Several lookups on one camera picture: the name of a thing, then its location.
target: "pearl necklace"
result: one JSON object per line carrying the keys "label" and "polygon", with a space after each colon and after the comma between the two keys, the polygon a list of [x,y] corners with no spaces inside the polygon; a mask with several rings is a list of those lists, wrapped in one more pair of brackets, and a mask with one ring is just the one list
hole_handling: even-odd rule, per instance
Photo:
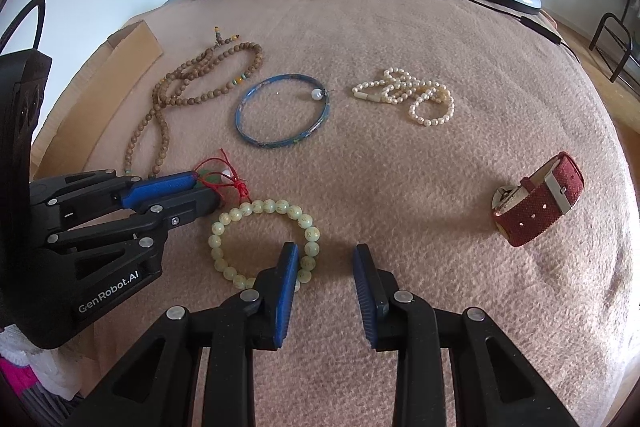
{"label": "pearl necklace", "polygon": [[[400,74],[400,77],[393,77],[393,73]],[[378,86],[385,86],[380,93],[362,92],[362,90],[367,89],[367,87]],[[415,102],[409,107],[409,116],[416,123],[426,127],[443,125],[448,122],[453,117],[453,110],[456,107],[447,86],[437,82],[431,82],[430,80],[419,80],[399,68],[389,68],[385,70],[382,80],[363,82],[353,87],[351,91],[353,92],[353,96],[361,100],[369,100],[369,102],[377,103],[392,103],[394,105],[398,105],[409,97],[413,97]],[[427,100],[433,100],[435,103],[445,103],[449,106],[447,112],[442,117],[433,118],[432,120],[418,116],[415,111],[422,102],[426,102]]]}
{"label": "pearl necklace", "polygon": [[313,227],[313,218],[308,214],[303,214],[302,208],[296,204],[289,204],[286,200],[255,200],[253,203],[242,203],[240,208],[232,208],[228,213],[222,212],[218,216],[218,221],[211,225],[212,235],[207,239],[207,243],[211,248],[211,257],[214,260],[214,267],[217,271],[222,272],[222,275],[228,281],[231,281],[233,285],[239,290],[252,288],[255,283],[255,277],[245,277],[238,273],[233,266],[229,266],[226,259],[224,259],[224,252],[220,246],[222,245],[222,234],[225,233],[225,227],[231,225],[231,223],[237,223],[243,216],[251,216],[252,214],[261,213],[273,214],[287,214],[289,219],[298,222],[298,226],[305,231],[305,239],[307,243],[305,245],[305,256],[300,258],[300,270],[298,271],[298,277],[296,279],[296,289],[300,289],[300,284],[306,284],[311,280],[311,270],[316,267],[315,257],[320,252],[320,246],[318,245],[318,239],[320,239],[320,230]]}
{"label": "pearl necklace", "polygon": [[[255,73],[260,68],[262,64],[262,48],[256,44],[255,42],[242,42],[241,44],[236,44],[232,48],[229,48],[223,54],[214,57],[213,50],[223,46],[224,44],[229,44],[233,41],[239,39],[240,35],[233,35],[228,39],[222,39],[220,36],[220,32],[218,27],[215,28],[216,31],[216,44],[212,48],[207,48],[203,53],[198,55],[193,60],[187,60],[181,66],[176,68],[172,73],[167,73],[154,87],[151,93],[151,109],[145,115],[145,118],[138,124],[138,127],[135,131],[133,131],[133,135],[131,136],[130,143],[127,145],[127,150],[124,155],[124,173],[126,175],[131,174],[131,163],[133,159],[133,149],[136,147],[136,142],[140,135],[145,130],[145,127],[149,124],[152,118],[156,118],[158,124],[160,125],[160,135],[161,135],[161,146],[158,150],[158,157],[156,158],[155,165],[151,169],[149,173],[149,178],[155,178],[156,175],[160,172],[160,167],[162,163],[164,163],[164,159],[166,158],[167,150],[169,149],[169,125],[166,123],[164,119],[164,114],[162,110],[168,105],[173,105],[175,107],[187,107],[188,105],[198,105],[202,102],[206,102],[212,98],[216,98],[222,94],[228,93],[231,89],[233,89],[238,84],[241,84],[243,81],[248,79],[252,74]],[[196,96],[194,98],[180,98],[182,92],[191,84],[193,80],[200,76],[204,76],[209,71],[212,71],[215,66],[217,66],[222,60],[231,55],[241,51],[241,50],[253,50],[255,52],[254,63],[247,68],[247,70],[242,73],[237,78],[230,80],[226,83],[226,86],[223,86],[222,89],[214,89],[210,91],[203,92],[200,96]],[[174,90],[174,93],[167,96],[167,90],[169,89],[170,84],[174,81],[176,82],[177,87]]]}

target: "blue bangle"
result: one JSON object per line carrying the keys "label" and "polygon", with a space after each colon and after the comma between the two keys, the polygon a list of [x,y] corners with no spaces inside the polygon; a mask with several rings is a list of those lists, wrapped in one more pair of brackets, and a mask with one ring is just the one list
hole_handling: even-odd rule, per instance
{"label": "blue bangle", "polygon": [[[303,131],[300,134],[292,136],[291,138],[279,140],[276,142],[261,142],[254,138],[251,138],[248,134],[242,131],[241,122],[240,122],[242,110],[244,109],[244,105],[248,102],[248,100],[259,89],[262,89],[264,86],[267,86],[268,84],[279,82],[280,80],[301,80],[302,82],[306,82],[307,84],[311,84],[312,86],[317,87],[322,91],[322,94],[324,95],[324,109],[322,110],[322,114],[320,115],[320,118],[316,120],[316,123],[313,124],[311,127],[309,127],[306,131]],[[320,82],[318,82],[316,79],[312,78],[311,76],[306,76],[306,74],[298,74],[298,73],[279,74],[278,76],[272,76],[271,78],[267,78],[266,80],[262,81],[260,84],[257,84],[257,86],[252,87],[247,92],[244,98],[240,101],[238,108],[236,109],[236,129],[238,130],[238,133],[240,134],[242,139],[249,142],[251,145],[255,145],[256,147],[264,147],[266,149],[276,149],[277,147],[287,147],[289,145],[295,145],[301,140],[309,137],[311,133],[313,133],[313,131],[315,131],[322,125],[322,122],[324,122],[324,120],[326,120],[328,116],[329,116],[329,93],[327,92],[326,89],[324,89],[324,86],[320,84]]]}

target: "silver buckle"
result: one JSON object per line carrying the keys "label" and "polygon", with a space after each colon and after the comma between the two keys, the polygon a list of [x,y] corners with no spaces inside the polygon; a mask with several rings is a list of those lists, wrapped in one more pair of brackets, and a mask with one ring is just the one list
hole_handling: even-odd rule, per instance
{"label": "silver buckle", "polygon": [[562,212],[562,215],[564,216],[569,212],[569,210],[571,210],[572,207],[571,203],[569,203],[569,200],[564,195],[564,193],[566,192],[566,187],[561,187],[558,183],[558,180],[556,180],[556,177],[554,176],[554,169],[558,167],[559,164],[560,160],[558,160],[554,164],[554,166],[549,169],[549,172],[545,176],[545,184],[551,192],[551,195],[556,200],[556,204],[558,205],[560,212]]}

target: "cardboard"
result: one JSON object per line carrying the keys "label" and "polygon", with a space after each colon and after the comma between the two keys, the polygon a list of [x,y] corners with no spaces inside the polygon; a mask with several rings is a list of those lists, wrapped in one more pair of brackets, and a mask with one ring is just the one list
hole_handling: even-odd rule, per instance
{"label": "cardboard", "polygon": [[33,178],[81,172],[120,103],[161,55],[144,21],[109,36],[60,95],[34,140]]}

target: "wooden bead necklace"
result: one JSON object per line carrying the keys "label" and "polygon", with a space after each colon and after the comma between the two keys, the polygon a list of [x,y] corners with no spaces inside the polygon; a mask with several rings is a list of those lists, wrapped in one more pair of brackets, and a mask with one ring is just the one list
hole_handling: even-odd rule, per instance
{"label": "wooden bead necklace", "polygon": [[[127,150],[124,155],[124,173],[126,175],[132,173],[131,163],[133,158],[133,150],[136,147],[136,143],[138,142],[140,135],[145,130],[145,127],[149,124],[152,118],[156,118],[156,121],[160,126],[161,146],[158,151],[158,156],[156,157],[155,165],[149,173],[149,178],[155,178],[156,175],[159,174],[162,163],[164,163],[164,159],[166,158],[166,153],[169,149],[170,142],[169,125],[166,123],[166,120],[164,119],[164,113],[162,111],[168,105],[175,107],[187,107],[188,105],[198,105],[202,102],[206,102],[207,100],[228,93],[231,89],[233,89],[238,84],[241,84],[243,81],[251,77],[252,74],[254,74],[258,69],[260,69],[264,55],[262,54],[262,47],[255,42],[242,42],[241,44],[236,44],[217,57],[214,56],[213,50],[219,48],[220,46],[223,46],[224,44],[229,44],[233,41],[236,41],[239,39],[239,37],[240,35],[234,35],[231,38],[223,40],[222,36],[220,36],[220,31],[216,26],[217,43],[212,48],[207,48],[196,58],[187,60],[181,66],[176,68],[175,71],[172,71],[172,73],[167,73],[155,85],[151,93],[151,109],[145,115],[145,118],[143,118],[142,121],[138,124],[138,128],[133,131],[131,140],[127,145]],[[200,96],[196,96],[194,98],[180,97],[182,92],[187,88],[187,86],[189,86],[189,84],[191,84],[192,81],[200,76],[206,75],[207,73],[212,71],[215,66],[222,62],[222,60],[242,50],[253,50],[255,52],[253,64],[249,68],[247,68],[244,73],[242,73],[237,78],[230,80],[222,88],[203,92]],[[177,87],[175,87],[173,94],[168,95],[167,90],[174,80],[177,81]]]}
{"label": "wooden bead necklace", "polygon": [[214,267],[228,281],[239,289],[252,288],[254,286],[255,277],[246,277],[238,273],[233,266],[229,266],[228,260],[225,259],[225,253],[222,251],[222,234],[226,227],[231,223],[237,223],[243,216],[251,216],[252,214],[284,214],[294,221],[298,222],[298,226],[305,231],[305,255],[300,258],[300,270],[296,279],[296,289],[300,289],[300,284],[306,284],[311,280],[311,270],[316,267],[316,255],[320,252],[318,239],[320,239],[320,230],[313,226],[314,220],[308,214],[303,214],[302,208],[296,204],[289,204],[286,200],[255,200],[252,203],[244,202],[239,208],[232,208],[228,212],[222,212],[218,216],[218,220],[211,225],[212,235],[207,239],[209,248],[211,249],[211,257],[214,260]]}

